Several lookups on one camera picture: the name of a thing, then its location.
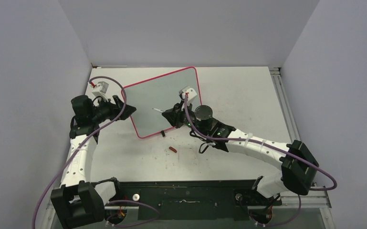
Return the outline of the pink framed whiteboard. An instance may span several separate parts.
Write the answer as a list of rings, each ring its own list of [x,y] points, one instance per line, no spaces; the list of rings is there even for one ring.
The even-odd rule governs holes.
[[[202,105],[199,79],[195,67],[137,68],[128,69],[132,79],[124,86],[127,103],[136,107],[131,120],[138,138],[144,139],[172,129],[161,115],[153,110],[166,111],[180,103],[179,91],[187,86],[196,90],[198,97],[192,102],[193,108]]]

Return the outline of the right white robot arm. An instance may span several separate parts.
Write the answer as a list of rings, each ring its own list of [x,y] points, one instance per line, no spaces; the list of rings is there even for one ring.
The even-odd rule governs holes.
[[[311,190],[319,164],[305,143],[279,143],[253,136],[227,125],[213,117],[212,109],[201,105],[192,111],[182,102],[163,111],[162,116],[174,128],[187,126],[190,135],[208,146],[229,153],[240,153],[256,158],[279,170],[272,176],[261,176],[253,185],[251,198],[256,204],[285,191],[306,196]]]

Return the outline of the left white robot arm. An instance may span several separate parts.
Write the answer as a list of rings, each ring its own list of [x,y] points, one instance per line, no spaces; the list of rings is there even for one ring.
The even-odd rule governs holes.
[[[126,120],[136,108],[118,96],[113,101],[100,99],[98,105],[87,95],[71,100],[74,117],[70,130],[70,152],[60,186],[51,192],[51,202],[64,229],[101,222],[105,205],[123,200],[119,181],[111,177],[91,181],[93,154],[98,144],[100,124],[106,120]]]

